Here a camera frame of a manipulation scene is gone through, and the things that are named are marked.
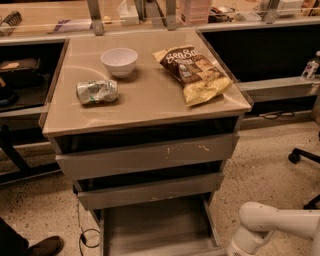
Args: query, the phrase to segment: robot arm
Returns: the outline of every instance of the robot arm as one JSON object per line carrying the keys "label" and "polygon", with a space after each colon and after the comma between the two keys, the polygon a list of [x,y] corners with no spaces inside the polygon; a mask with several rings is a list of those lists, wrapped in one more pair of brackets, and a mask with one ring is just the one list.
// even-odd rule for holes
{"label": "robot arm", "polygon": [[313,240],[311,256],[320,251],[319,210],[279,210],[248,202],[239,210],[240,226],[230,240],[229,256],[252,256],[268,243],[274,231],[279,230],[304,239]]}

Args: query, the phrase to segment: chip bag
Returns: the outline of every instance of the chip bag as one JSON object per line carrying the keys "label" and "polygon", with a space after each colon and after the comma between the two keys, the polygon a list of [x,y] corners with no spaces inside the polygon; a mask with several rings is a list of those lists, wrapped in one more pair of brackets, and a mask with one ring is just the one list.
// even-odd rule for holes
{"label": "chip bag", "polygon": [[230,78],[192,45],[162,50],[153,56],[181,82],[187,106],[204,103],[225,92],[232,84]]}

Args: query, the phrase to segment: silver can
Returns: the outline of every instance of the silver can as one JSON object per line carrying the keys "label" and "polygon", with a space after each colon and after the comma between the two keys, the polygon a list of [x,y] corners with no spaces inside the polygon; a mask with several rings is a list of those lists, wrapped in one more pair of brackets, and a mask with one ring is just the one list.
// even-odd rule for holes
{"label": "silver can", "polygon": [[83,105],[113,102],[118,98],[118,85],[114,80],[90,80],[76,86],[78,98]]}

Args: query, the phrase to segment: small white bowl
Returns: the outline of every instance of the small white bowl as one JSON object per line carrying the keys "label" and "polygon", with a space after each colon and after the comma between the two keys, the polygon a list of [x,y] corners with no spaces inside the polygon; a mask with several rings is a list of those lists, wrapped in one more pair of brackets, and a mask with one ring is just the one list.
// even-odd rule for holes
{"label": "small white bowl", "polygon": [[136,67],[138,54],[129,48],[114,48],[101,55],[105,68],[115,77],[128,77]]}

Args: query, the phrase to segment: person's foot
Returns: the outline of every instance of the person's foot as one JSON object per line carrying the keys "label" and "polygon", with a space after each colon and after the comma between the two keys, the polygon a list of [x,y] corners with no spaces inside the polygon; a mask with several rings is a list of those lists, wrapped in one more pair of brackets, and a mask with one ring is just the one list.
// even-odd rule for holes
{"label": "person's foot", "polygon": [[55,256],[63,247],[63,240],[59,236],[48,237],[41,242],[31,246],[26,256]]}

